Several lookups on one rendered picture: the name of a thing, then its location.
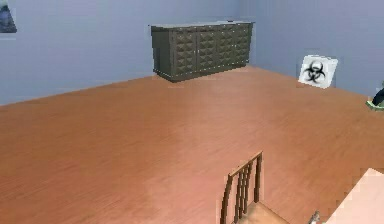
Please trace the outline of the dark grey sideboard cabinet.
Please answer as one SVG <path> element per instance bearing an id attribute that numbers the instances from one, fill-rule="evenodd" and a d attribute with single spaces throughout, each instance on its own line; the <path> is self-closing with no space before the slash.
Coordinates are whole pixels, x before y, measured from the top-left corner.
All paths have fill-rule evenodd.
<path id="1" fill-rule="evenodd" d="M 152 25 L 153 71 L 181 82 L 245 67 L 252 29 L 244 21 Z"/>

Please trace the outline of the brown wooden chair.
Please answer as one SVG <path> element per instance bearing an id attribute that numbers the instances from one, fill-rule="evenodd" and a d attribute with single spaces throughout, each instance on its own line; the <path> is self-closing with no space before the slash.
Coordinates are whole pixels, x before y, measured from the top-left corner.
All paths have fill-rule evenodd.
<path id="1" fill-rule="evenodd" d="M 261 201 L 263 152 L 227 175 L 219 224 L 289 224 Z"/>

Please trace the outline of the white bin with black symbol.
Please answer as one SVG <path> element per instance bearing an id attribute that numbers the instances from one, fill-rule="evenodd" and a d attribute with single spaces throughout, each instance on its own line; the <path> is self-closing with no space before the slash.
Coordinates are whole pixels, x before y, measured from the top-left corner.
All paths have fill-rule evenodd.
<path id="1" fill-rule="evenodd" d="M 329 88 L 337 65 L 337 59 L 320 55 L 307 55 L 303 59 L 298 81 L 321 89 Z"/>

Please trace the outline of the green and black floor object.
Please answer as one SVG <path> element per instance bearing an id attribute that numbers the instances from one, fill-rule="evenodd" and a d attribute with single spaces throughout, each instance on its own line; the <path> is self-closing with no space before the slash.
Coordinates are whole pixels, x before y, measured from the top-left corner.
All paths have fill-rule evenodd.
<path id="1" fill-rule="evenodd" d="M 372 100 L 367 100 L 365 104 L 375 111 L 384 111 L 384 88 L 379 90 Z"/>

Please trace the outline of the framed wall picture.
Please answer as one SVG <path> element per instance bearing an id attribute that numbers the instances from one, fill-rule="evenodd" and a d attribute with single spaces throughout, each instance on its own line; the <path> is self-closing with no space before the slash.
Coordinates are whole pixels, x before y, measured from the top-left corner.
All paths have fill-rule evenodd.
<path id="1" fill-rule="evenodd" d="M 0 33 L 16 33 L 17 27 L 8 6 L 8 0 L 0 0 Z"/>

